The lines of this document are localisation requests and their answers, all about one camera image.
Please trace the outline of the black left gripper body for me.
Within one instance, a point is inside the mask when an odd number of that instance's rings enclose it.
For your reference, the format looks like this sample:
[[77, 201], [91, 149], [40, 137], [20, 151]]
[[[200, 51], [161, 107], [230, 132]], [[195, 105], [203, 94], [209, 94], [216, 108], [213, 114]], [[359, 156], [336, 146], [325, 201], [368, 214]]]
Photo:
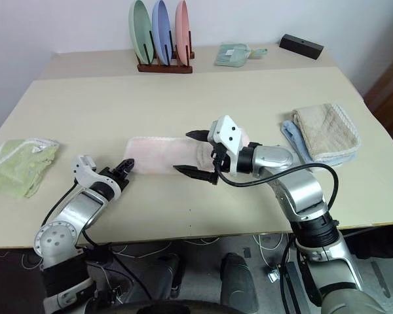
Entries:
[[118, 173], [115, 172], [115, 169], [105, 167], [99, 172], [99, 175], [103, 176], [104, 183], [108, 184], [115, 193], [122, 192], [122, 180]]

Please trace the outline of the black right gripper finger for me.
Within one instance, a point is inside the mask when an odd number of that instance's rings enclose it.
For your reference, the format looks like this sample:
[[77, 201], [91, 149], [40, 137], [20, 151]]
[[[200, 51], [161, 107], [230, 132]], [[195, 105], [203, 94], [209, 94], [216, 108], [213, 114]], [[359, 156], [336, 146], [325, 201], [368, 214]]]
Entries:
[[218, 174], [215, 172], [203, 171], [195, 166], [188, 165], [175, 165], [173, 168], [192, 179], [206, 181], [214, 185], [218, 182]]
[[208, 142], [208, 134], [208, 130], [193, 130], [187, 132], [185, 136], [197, 141]]

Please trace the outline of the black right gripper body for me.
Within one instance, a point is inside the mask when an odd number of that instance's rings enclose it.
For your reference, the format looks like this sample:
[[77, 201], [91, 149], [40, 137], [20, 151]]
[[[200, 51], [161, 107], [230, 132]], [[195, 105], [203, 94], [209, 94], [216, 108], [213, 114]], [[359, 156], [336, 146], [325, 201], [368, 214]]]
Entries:
[[227, 154], [227, 148], [221, 143], [215, 143], [211, 157], [214, 165], [214, 172], [211, 174], [210, 182], [217, 184], [219, 173], [229, 173], [231, 167], [231, 159]]

